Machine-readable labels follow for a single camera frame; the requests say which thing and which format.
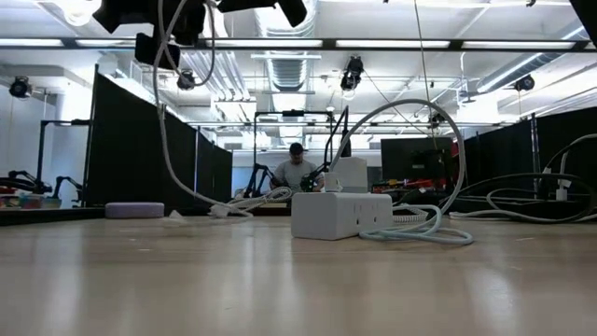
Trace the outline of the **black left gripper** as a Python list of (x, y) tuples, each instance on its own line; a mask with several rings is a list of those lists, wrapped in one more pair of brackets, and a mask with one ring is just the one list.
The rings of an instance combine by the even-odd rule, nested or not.
[[(159, 28), (162, 23), (166, 32), (171, 21), (175, 21), (169, 36), (174, 44), (167, 43), (159, 60), (159, 68), (174, 70), (180, 63), (181, 46), (194, 46), (203, 31), (206, 8), (203, 0), (187, 0), (178, 17), (174, 13), (183, 0), (102, 0), (99, 9), (92, 14), (108, 33), (114, 33), (120, 25), (149, 23), (153, 35), (137, 33), (134, 58), (152, 65), (156, 59), (162, 37)], [(247, 9), (279, 7), (291, 27), (296, 27), (307, 17), (307, 8), (302, 0), (219, 0), (216, 5), (222, 13)]]

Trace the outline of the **white charger block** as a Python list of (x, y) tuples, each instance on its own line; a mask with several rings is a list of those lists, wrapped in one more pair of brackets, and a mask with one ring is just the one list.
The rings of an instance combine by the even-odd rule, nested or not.
[(367, 193), (367, 161), (357, 157), (339, 158), (324, 173), (325, 192)]

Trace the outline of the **white power strip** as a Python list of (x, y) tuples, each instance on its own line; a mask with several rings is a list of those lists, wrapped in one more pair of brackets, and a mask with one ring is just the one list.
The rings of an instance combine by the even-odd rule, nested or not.
[(392, 198), (383, 194), (296, 193), (291, 200), (291, 234), (327, 241), (357, 236), (390, 227), (392, 208)]

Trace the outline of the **white ceiling pipe bundle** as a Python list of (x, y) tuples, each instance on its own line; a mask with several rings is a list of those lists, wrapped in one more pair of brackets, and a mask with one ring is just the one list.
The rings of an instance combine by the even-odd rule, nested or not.
[[(186, 5), (191, 0), (181, 0), (179, 6)], [(195, 88), (207, 86), (213, 97), (219, 101), (250, 102), (252, 97), (244, 82), (235, 55), (232, 51), (217, 51), (215, 41), (218, 38), (228, 38), (229, 34), (225, 27), (225, 19), (222, 13), (216, 14), (216, 0), (197, 0), (200, 7), (207, 10), (208, 36), (211, 46), (209, 54), (202, 51), (192, 51), (183, 54), (183, 60), (187, 62), (194, 73)], [(179, 76), (180, 69), (174, 64), (174, 58), (170, 51), (163, 48), (162, 54), (166, 57), (169, 65), (174, 67), (175, 73)]]

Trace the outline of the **person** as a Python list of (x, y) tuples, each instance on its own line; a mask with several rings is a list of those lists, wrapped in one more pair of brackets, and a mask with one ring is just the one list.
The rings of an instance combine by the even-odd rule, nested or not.
[(289, 159), (281, 162), (274, 170), (271, 189), (288, 186), (294, 192), (302, 192), (301, 181), (305, 175), (315, 172), (317, 166), (304, 159), (304, 148), (300, 143), (293, 143), (289, 148)]

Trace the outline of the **black monitor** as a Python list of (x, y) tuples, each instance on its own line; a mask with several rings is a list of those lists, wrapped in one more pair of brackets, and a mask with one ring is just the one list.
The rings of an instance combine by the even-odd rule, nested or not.
[(449, 137), (382, 139), (382, 178), (396, 180), (454, 178)]

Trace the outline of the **red and yellow equipment rack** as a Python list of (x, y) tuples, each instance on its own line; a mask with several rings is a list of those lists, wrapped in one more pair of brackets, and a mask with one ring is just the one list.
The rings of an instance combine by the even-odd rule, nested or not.
[(445, 179), (420, 179), (408, 182), (396, 192), (393, 205), (432, 204), (441, 206), (455, 190), (455, 185)]

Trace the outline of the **black curtain partition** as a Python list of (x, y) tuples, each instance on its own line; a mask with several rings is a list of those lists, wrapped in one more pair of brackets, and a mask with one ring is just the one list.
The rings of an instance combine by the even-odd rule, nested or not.
[[(229, 201), (231, 153), (170, 113), (165, 115), (165, 128), (178, 179), (206, 197)], [(88, 145), (87, 205), (155, 202), (169, 209), (206, 205), (176, 185), (167, 170), (156, 106), (100, 74), (93, 84)]]
[[(538, 144), (538, 172), (577, 138), (597, 133), (597, 106), (530, 120), (465, 140), (466, 186), (498, 177), (535, 172), (534, 137)], [(569, 152), (564, 172), (576, 175), (597, 190), (597, 139), (583, 141)]]

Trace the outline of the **lavender flat pad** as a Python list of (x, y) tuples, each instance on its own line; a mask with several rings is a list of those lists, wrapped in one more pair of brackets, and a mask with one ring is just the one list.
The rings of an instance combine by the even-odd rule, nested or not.
[(113, 219), (126, 218), (161, 218), (164, 217), (163, 203), (107, 203), (104, 207), (105, 217)]

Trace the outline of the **colourful storage bins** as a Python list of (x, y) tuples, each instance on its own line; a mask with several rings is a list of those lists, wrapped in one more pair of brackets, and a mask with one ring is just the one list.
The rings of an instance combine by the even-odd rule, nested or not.
[(0, 210), (59, 209), (62, 201), (39, 194), (0, 194)]

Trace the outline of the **black overhead frame bar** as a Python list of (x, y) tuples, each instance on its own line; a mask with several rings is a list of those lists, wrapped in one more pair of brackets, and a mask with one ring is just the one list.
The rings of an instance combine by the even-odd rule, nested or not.
[[(0, 49), (92, 49), (131, 50), (133, 38), (0, 37)], [(589, 40), (435, 40), (435, 39), (348, 39), (348, 38), (218, 38), (201, 39), (194, 47), (205, 50), (290, 50), (290, 51), (430, 51), (512, 53), (597, 53)]]

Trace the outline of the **silver ventilation duct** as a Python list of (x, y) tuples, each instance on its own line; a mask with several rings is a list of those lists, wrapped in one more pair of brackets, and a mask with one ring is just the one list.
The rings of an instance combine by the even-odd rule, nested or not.
[[(311, 38), (314, 36), (318, 0), (302, 0), (307, 15), (297, 27), (291, 27), (280, 8), (254, 10), (257, 34), (266, 38)], [(271, 87), (274, 91), (299, 91), (307, 80), (311, 61), (306, 51), (274, 50), (265, 52)]]

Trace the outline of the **black gantry frame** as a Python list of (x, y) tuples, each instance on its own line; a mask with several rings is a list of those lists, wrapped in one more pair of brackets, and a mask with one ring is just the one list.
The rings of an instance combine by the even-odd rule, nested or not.
[[(291, 111), (285, 111), (282, 113), (283, 116), (286, 117), (304, 117), (304, 111), (297, 111), (297, 110), (291, 110)], [(269, 168), (267, 166), (261, 166), (259, 164), (257, 164), (257, 161), (254, 162), (254, 171), (251, 175), (251, 179), (249, 181), (249, 185), (247, 186), (247, 192), (248, 191), (253, 191), (253, 195), (255, 196), (255, 192), (260, 192), (260, 189), (263, 185), (263, 180), (261, 180), (260, 184), (255, 188), (255, 184), (256, 184), (256, 174), (257, 174), (257, 170), (259, 167), (265, 167), (265, 173), (270, 172), (271, 176), (270, 176), (270, 181), (274, 179), (274, 175), (273, 173), (269, 170)], [(320, 192), (322, 190), (322, 188), (325, 185), (325, 180), (324, 180), (324, 176), (320, 177), (318, 180), (318, 184), (317, 186), (313, 189), (312, 192)]]
[[(70, 176), (77, 183), (81, 184), (85, 191), (85, 177), (88, 164), (89, 145), (89, 119), (52, 120), (42, 119), (40, 121), (40, 133), (38, 141), (37, 165), (35, 177), (47, 182), (44, 178), (44, 153), (46, 144), (46, 129), (49, 125), (57, 127), (57, 135), (50, 139), (49, 173), (48, 179), (53, 178), (52, 192), (46, 195), (51, 198), (55, 188), (56, 177), (59, 175)], [(76, 189), (67, 181), (64, 181), (60, 190), (59, 199), (62, 201), (61, 208), (76, 208), (84, 205), (84, 191), (82, 201), (74, 202)]]

